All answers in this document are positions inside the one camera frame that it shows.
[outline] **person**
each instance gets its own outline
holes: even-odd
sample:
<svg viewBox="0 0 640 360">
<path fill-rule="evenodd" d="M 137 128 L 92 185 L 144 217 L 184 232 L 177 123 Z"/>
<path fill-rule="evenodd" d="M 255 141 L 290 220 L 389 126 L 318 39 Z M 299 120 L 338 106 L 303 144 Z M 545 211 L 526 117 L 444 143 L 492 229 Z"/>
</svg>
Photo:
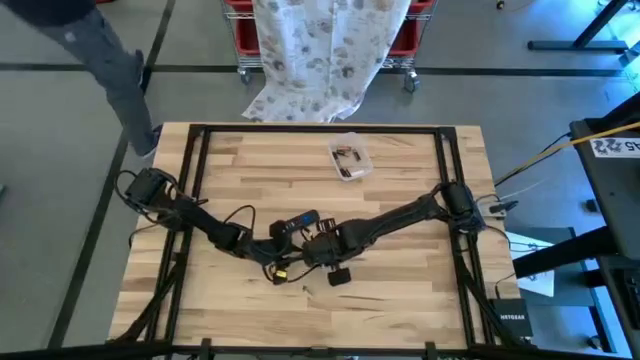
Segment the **person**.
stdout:
<svg viewBox="0 0 640 360">
<path fill-rule="evenodd" d="M 59 43 L 85 65 L 106 92 L 136 154 L 154 153 L 161 128 L 151 116 L 140 89 L 144 56 L 126 52 L 95 0 L 0 0 L 12 13 Z"/>
</svg>

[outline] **sticker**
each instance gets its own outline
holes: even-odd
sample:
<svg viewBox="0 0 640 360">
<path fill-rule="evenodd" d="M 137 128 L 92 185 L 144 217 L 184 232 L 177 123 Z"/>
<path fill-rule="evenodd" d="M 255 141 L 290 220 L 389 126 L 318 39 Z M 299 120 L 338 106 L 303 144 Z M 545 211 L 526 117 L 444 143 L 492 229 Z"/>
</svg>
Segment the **sticker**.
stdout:
<svg viewBox="0 0 640 360">
<path fill-rule="evenodd" d="M 596 157 L 640 159 L 640 138 L 600 138 L 589 142 Z"/>
</svg>

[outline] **patterned fabric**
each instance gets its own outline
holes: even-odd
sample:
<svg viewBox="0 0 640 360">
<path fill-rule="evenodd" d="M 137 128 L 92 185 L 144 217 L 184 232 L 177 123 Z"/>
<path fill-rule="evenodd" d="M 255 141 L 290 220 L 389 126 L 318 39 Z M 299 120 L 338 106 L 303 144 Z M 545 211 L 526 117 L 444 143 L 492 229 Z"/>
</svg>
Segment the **patterned fabric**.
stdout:
<svg viewBox="0 0 640 360">
<path fill-rule="evenodd" d="M 253 0 L 267 84 L 254 121 L 330 122 L 352 115 L 411 0 Z"/>
</svg>

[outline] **black stand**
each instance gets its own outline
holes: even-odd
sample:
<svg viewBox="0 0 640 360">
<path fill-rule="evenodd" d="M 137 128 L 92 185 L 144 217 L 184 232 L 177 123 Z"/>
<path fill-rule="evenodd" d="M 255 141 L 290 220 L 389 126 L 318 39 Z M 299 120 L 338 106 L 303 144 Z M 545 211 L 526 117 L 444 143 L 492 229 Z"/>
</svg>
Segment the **black stand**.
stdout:
<svg viewBox="0 0 640 360">
<path fill-rule="evenodd" d="M 575 41 L 529 41 L 529 50 L 560 51 L 613 51 L 622 54 L 629 49 L 627 43 L 619 40 L 591 41 L 609 20 L 622 9 L 628 0 L 611 0 L 600 14 L 587 26 Z"/>
<path fill-rule="evenodd" d="M 616 244 L 611 232 L 609 228 L 604 226 L 571 240 L 519 257 L 513 260 L 513 268 L 519 279 L 598 255 L 615 254 L 616 251 Z"/>
</svg>

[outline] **metal cart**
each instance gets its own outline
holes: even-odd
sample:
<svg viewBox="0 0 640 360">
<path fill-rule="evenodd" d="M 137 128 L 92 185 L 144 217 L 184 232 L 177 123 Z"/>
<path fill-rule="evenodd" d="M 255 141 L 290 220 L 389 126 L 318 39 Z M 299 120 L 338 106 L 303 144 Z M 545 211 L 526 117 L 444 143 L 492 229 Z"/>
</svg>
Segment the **metal cart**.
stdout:
<svg viewBox="0 0 640 360">
<path fill-rule="evenodd" d="M 233 37 L 238 74 L 243 84 L 251 82 L 251 69 L 262 68 L 251 0 L 219 0 L 227 29 Z M 402 69 L 404 88 L 413 93 L 420 85 L 415 70 L 415 55 L 433 18 L 438 0 L 413 0 L 383 69 Z"/>
</svg>

